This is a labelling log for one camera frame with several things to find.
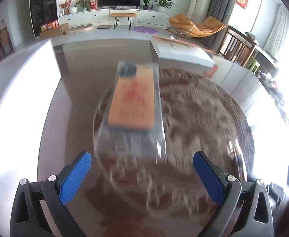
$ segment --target round purple mat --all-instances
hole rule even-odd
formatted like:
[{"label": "round purple mat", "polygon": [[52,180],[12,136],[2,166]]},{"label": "round purple mat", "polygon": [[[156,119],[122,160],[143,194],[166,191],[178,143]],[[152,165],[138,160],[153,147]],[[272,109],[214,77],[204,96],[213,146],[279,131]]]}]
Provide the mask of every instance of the round purple mat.
[{"label": "round purple mat", "polygon": [[156,34],[158,31],[150,27],[134,27],[133,31],[144,33],[144,34]]}]

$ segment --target silver bolt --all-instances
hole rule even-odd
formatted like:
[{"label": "silver bolt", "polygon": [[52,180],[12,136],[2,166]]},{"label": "silver bolt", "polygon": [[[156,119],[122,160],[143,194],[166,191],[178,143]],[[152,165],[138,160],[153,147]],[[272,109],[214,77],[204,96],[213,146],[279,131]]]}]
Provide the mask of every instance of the silver bolt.
[{"label": "silver bolt", "polygon": [[256,182],[259,184],[259,185],[263,185],[264,182],[261,180],[261,179],[257,179]]},{"label": "silver bolt", "polygon": [[27,183],[27,179],[22,179],[21,181],[20,181],[20,184],[21,185],[24,185],[24,184],[26,184]]},{"label": "silver bolt", "polygon": [[230,182],[234,182],[236,180],[236,178],[233,176],[233,175],[229,175],[227,177],[227,179],[230,181]]},{"label": "silver bolt", "polygon": [[50,175],[49,178],[48,178],[48,180],[49,180],[50,182],[55,181],[55,179],[56,179],[56,175]]}]

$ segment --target green plastic chair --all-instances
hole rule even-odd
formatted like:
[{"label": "green plastic chair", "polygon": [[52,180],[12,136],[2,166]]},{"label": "green plastic chair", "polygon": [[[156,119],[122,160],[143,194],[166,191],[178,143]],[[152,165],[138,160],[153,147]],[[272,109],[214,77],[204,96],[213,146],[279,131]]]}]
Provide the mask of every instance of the green plastic chair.
[{"label": "green plastic chair", "polygon": [[257,62],[256,59],[251,56],[249,58],[249,61],[248,61],[246,68],[255,74],[256,71],[258,70],[259,66],[260,66],[260,63]]}]

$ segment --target blue gripper pad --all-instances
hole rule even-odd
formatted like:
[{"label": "blue gripper pad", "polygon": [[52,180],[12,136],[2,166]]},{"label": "blue gripper pad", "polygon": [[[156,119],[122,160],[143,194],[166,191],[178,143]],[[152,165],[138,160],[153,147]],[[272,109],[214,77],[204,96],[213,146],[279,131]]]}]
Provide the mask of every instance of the blue gripper pad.
[{"label": "blue gripper pad", "polygon": [[92,157],[88,152],[75,164],[66,179],[60,185],[59,198],[63,205],[72,201],[88,170],[91,168]]},{"label": "blue gripper pad", "polygon": [[224,200],[224,186],[198,152],[194,154],[193,166],[213,202],[221,204]]}]

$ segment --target orange lounge chair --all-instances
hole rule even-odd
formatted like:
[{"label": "orange lounge chair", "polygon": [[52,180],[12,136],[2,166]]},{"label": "orange lounge chair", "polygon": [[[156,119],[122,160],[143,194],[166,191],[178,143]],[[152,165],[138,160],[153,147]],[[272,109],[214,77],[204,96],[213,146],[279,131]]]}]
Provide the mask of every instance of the orange lounge chair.
[{"label": "orange lounge chair", "polygon": [[177,29],[177,34],[178,32],[181,32],[182,34],[186,34],[191,37],[211,36],[226,27],[224,23],[211,16],[208,17],[203,23],[195,25],[194,22],[189,20],[182,13],[169,18],[169,22],[173,28]]}]

